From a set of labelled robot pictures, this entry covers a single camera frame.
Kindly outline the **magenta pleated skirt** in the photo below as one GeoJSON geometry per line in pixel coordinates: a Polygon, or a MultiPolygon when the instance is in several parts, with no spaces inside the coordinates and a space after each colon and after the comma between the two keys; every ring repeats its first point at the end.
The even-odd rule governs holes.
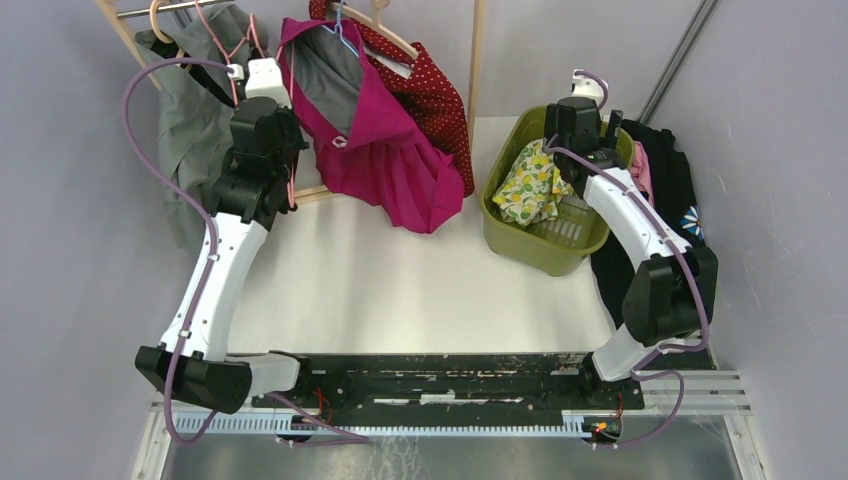
{"type": "MultiPolygon", "coordinates": [[[[359,49],[359,33],[345,30],[351,22],[342,20],[344,34],[360,53],[359,59],[353,58],[361,60],[368,55],[359,49]]],[[[310,95],[322,94],[324,89],[315,91],[311,86],[328,79],[332,71],[340,74],[347,65],[342,55],[351,53],[324,25],[332,23],[285,18],[277,55],[294,112],[313,140],[323,184],[333,193],[383,208],[396,227],[420,234],[434,232],[462,209],[436,205],[435,197],[449,183],[442,169],[451,161],[440,157],[415,121],[394,110],[398,104],[393,95],[382,97],[381,80],[370,86],[361,78],[357,109],[348,128],[342,115],[313,105],[310,95]]]]}

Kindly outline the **pink wire hanger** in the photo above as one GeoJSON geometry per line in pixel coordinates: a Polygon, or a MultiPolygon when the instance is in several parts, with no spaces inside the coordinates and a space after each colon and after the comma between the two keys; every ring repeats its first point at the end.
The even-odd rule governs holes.
{"type": "MultiPolygon", "coordinates": [[[[193,4],[199,20],[204,25],[204,28],[210,35],[214,45],[220,52],[221,57],[223,58],[223,60],[225,60],[225,63],[239,64],[239,61],[236,57],[242,55],[239,53],[242,50],[246,52],[242,56],[246,55],[245,58],[248,59],[253,58],[257,55],[258,58],[270,58],[269,54],[266,52],[266,47],[263,44],[262,37],[260,35],[260,29],[258,27],[258,22],[254,14],[244,14],[244,12],[239,13],[241,17],[245,17],[247,19],[245,20],[247,22],[245,30],[244,32],[240,33],[240,39],[234,40],[236,34],[232,33],[235,32],[235,28],[239,27],[240,25],[237,20],[241,17],[238,17],[237,15],[237,19],[233,21],[235,22],[235,26],[225,27],[225,29],[222,30],[222,32],[225,32],[224,37],[226,37],[222,42],[221,38],[219,38],[218,35],[218,33],[220,32],[210,24],[209,18],[207,18],[204,8],[200,5],[200,1],[193,1],[193,4]]],[[[240,97],[238,96],[238,81],[239,80],[234,80],[232,78],[230,78],[229,80],[231,88],[231,97],[235,106],[237,106],[240,101],[240,97]]],[[[297,162],[295,161],[295,163],[293,164],[294,166],[291,167],[292,173],[289,174],[289,180],[287,183],[288,207],[286,207],[286,209],[289,211],[294,211],[297,209],[297,203],[295,198],[296,163],[297,162]]]]}

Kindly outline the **red polka dot skirt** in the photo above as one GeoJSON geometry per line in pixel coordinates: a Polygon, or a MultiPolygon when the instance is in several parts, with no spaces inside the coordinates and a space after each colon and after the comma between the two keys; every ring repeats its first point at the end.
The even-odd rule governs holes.
{"type": "Polygon", "coordinates": [[[411,45],[417,52],[412,57],[386,34],[360,20],[354,19],[345,30],[358,32],[359,49],[374,55],[356,60],[351,53],[344,53],[342,59],[347,65],[342,72],[332,71],[328,79],[311,86],[315,91],[324,89],[322,94],[310,95],[313,105],[342,115],[343,126],[348,128],[357,109],[361,78],[365,77],[370,86],[381,80],[378,90],[382,97],[393,95],[398,104],[394,110],[415,121],[423,136],[440,151],[440,157],[451,161],[442,169],[442,177],[449,183],[441,187],[435,200],[439,207],[451,206],[459,211],[474,191],[469,134],[459,93],[420,43],[411,45]]]}

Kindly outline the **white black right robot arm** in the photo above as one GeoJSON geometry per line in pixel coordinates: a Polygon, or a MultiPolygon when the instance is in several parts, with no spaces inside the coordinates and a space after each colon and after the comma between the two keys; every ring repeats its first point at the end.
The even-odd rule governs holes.
{"type": "Polygon", "coordinates": [[[602,408],[659,355],[706,348],[718,259],[670,227],[636,186],[615,147],[621,116],[604,123],[595,100],[566,97],[545,109],[544,150],[578,196],[601,216],[627,254],[634,273],[622,323],[590,353],[577,382],[580,400],[602,408]]]}

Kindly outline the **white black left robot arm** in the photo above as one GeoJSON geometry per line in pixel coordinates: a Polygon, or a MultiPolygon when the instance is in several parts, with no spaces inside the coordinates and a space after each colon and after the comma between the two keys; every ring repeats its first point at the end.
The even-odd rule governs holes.
{"type": "Polygon", "coordinates": [[[235,307],[251,265],[277,215],[290,211],[289,183],[307,143],[288,101],[243,100],[230,121],[232,146],[203,205],[203,244],[171,325],[142,346],[136,369],[162,394],[222,414],[276,390],[291,406],[307,404],[314,379],[294,356],[228,352],[235,307]]]}

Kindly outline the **grey skirt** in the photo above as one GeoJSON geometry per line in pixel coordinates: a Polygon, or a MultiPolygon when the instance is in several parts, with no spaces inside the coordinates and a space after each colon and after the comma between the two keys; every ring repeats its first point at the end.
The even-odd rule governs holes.
{"type": "MultiPolygon", "coordinates": [[[[233,22],[244,12],[234,3],[218,4],[205,8],[210,24],[216,28],[222,42],[222,30],[235,26],[233,22]]],[[[246,27],[245,17],[238,18],[234,40],[239,40],[246,27]]],[[[167,34],[183,48],[188,58],[208,59],[219,63],[225,60],[214,45],[199,19],[186,28],[167,34]]],[[[236,57],[245,67],[248,58],[236,57]]],[[[204,67],[219,86],[231,94],[227,74],[215,68],[204,67]]],[[[178,66],[163,67],[154,72],[159,82],[158,152],[149,158],[157,162],[158,169],[193,199],[203,202],[217,180],[224,154],[233,145],[229,122],[233,107],[217,100],[211,93],[178,66]]]]}

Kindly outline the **yellow lemon print garment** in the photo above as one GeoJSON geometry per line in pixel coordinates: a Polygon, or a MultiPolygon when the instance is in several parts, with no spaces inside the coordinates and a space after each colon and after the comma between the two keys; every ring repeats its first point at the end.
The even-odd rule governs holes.
{"type": "Polygon", "coordinates": [[[559,203],[574,193],[544,147],[543,138],[522,147],[505,180],[492,196],[503,221],[527,227],[557,219],[559,203]]]}

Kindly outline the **pink garment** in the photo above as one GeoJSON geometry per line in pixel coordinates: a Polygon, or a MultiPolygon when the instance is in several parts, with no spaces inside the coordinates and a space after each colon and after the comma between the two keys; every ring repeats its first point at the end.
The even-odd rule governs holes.
{"type": "Polygon", "coordinates": [[[639,141],[633,142],[633,159],[630,173],[637,189],[643,194],[651,206],[655,205],[655,197],[650,172],[648,154],[639,141]]]}

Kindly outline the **olive green laundry basket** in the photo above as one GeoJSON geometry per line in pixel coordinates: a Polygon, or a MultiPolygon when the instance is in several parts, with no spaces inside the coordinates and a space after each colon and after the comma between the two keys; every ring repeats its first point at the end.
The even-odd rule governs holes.
{"type": "Polygon", "coordinates": [[[563,276],[607,241],[610,229],[601,216],[578,195],[567,193],[557,199],[555,218],[520,226],[507,221],[492,201],[524,147],[542,138],[545,113],[544,106],[525,111],[506,137],[480,194],[483,234],[494,253],[563,276]]]}

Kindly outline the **black floral garment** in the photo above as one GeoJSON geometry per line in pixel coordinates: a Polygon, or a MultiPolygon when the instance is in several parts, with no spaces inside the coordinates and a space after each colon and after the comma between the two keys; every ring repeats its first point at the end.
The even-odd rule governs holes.
{"type": "MultiPolygon", "coordinates": [[[[635,120],[624,120],[621,128],[633,142],[641,142],[648,154],[656,212],[692,246],[704,246],[690,164],[685,153],[676,148],[674,134],[635,120]]],[[[629,257],[610,233],[604,245],[590,256],[590,262],[603,305],[613,324],[620,327],[623,301],[634,277],[629,257]]]]}

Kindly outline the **wooden clothes rack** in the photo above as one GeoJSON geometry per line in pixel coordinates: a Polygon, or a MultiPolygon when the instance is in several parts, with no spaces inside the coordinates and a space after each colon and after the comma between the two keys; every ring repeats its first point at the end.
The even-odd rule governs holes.
{"type": "MultiPolygon", "coordinates": [[[[326,17],[332,19],[334,11],[328,7],[330,1],[322,1],[322,6],[326,12],[326,17]]],[[[145,67],[146,63],[142,58],[137,45],[134,42],[134,30],[127,23],[129,18],[147,17],[150,12],[156,17],[159,13],[172,13],[176,18],[176,22],[184,28],[192,19],[189,10],[194,10],[193,1],[153,1],[153,6],[148,5],[146,8],[136,9],[132,11],[119,11],[115,6],[116,1],[100,1],[95,4],[98,6],[108,23],[112,26],[115,32],[122,39],[127,49],[132,53],[138,63],[145,67]]],[[[230,1],[200,1],[200,5],[211,7],[218,4],[230,4],[230,1]]],[[[467,94],[464,97],[464,105],[467,116],[469,144],[473,144],[474,122],[476,120],[477,108],[477,88],[479,86],[480,65],[482,58],[482,42],[483,42],[483,16],[485,12],[485,1],[473,2],[473,21],[472,24],[465,28],[458,28],[457,32],[466,33],[467,45],[469,47],[468,57],[468,88],[467,94]]]]}

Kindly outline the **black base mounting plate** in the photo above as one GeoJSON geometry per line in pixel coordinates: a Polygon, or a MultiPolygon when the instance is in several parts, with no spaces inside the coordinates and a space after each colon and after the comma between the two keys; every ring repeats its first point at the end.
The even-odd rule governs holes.
{"type": "Polygon", "coordinates": [[[286,398],[326,424],[359,429],[507,432],[561,427],[585,413],[588,432],[605,416],[645,407],[634,380],[601,383],[582,352],[531,354],[308,354],[286,398]]]}

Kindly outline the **metal wall rail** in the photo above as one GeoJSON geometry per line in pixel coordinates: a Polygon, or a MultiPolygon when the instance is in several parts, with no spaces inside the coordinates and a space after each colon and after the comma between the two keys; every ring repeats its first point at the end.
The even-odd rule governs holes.
{"type": "Polygon", "coordinates": [[[655,116],[662,104],[662,101],[672,87],[681,68],[698,42],[703,30],[719,4],[719,0],[701,0],[698,3],[697,8],[691,16],[683,34],[679,38],[675,48],[668,58],[668,61],[660,73],[653,90],[648,96],[645,105],[640,111],[638,116],[638,121],[640,123],[649,124],[655,116]]]}

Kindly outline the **aluminium rail frame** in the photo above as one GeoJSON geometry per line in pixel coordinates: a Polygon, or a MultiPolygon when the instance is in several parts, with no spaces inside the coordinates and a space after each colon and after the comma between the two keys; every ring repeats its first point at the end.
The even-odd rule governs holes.
{"type": "Polygon", "coordinates": [[[332,429],[309,420],[282,403],[258,399],[239,412],[208,417],[199,408],[179,404],[174,425],[180,435],[202,433],[259,435],[281,443],[327,435],[350,442],[354,437],[383,438],[554,438],[587,444],[603,432],[602,424],[629,417],[655,419],[668,426],[675,419],[721,417],[730,429],[730,445],[745,479],[765,476],[749,416],[752,411],[739,375],[731,371],[683,371],[677,375],[643,372],[620,397],[573,398],[562,406],[524,397],[484,400],[453,394],[427,394],[423,399],[376,399],[355,405],[332,429]]]}

